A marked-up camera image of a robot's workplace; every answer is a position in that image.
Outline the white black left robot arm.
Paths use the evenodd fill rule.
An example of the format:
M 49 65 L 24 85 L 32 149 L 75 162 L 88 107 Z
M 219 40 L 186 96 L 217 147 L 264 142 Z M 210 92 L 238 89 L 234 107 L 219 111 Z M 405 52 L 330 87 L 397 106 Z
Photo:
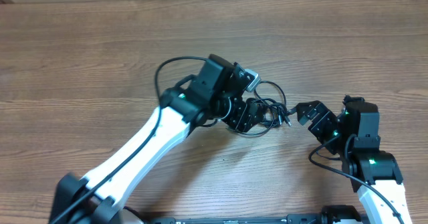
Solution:
M 143 127 L 116 153 L 77 179 L 64 176 L 56 187 L 50 223 L 142 223 L 125 207 L 140 181 L 172 148 L 208 120 L 236 127 L 251 119 L 244 92 L 261 82 L 259 74 L 211 54 L 201 58 L 197 75 L 190 74 L 161 92 L 158 106 Z

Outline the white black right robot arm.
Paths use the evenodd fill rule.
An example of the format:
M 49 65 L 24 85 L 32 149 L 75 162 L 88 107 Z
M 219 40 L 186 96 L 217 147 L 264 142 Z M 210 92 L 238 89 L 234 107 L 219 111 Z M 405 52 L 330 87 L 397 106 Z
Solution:
M 309 161 L 350 179 L 365 214 L 352 205 L 329 205 L 319 214 L 305 215 L 305 222 L 411 223 L 398 162 L 380 149 L 378 106 L 351 96 L 342 103 L 339 115 L 318 100 L 301 102 L 294 112 L 320 143 L 308 155 Z

